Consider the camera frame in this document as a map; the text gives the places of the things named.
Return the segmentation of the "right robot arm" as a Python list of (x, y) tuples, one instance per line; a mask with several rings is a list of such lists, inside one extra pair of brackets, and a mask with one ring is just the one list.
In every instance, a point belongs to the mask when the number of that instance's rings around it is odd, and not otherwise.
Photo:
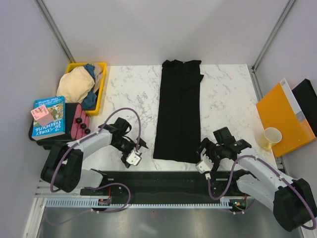
[(233, 164), (224, 191), (219, 196), (210, 193), (212, 200), (223, 198), (227, 192), (242, 192), (267, 207), (288, 232), (298, 227), (311, 231), (317, 228), (317, 206), (306, 180), (294, 179), (273, 167), (250, 143), (236, 140), (227, 127), (213, 134), (216, 143), (204, 138), (196, 151), (201, 156), (196, 169), (211, 185), (221, 160), (230, 159)]

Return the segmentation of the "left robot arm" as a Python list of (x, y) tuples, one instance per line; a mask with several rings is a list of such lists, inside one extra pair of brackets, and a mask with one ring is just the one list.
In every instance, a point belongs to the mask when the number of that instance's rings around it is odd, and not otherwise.
[(147, 148), (147, 145), (140, 137), (135, 142), (126, 136), (131, 128), (127, 120), (118, 118), (114, 124), (100, 125), (81, 139), (68, 143), (57, 142), (50, 150), (41, 179), (50, 184), (51, 192), (62, 190), (69, 193), (80, 182), (83, 161), (109, 145), (122, 153), (121, 161), (126, 168), (138, 165), (142, 155), (140, 148)]

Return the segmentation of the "black t shirt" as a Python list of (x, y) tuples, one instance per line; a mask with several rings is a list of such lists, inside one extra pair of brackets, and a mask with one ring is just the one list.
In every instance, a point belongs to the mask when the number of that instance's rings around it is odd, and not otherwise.
[(200, 60), (162, 64), (153, 158), (195, 164), (201, 143)]

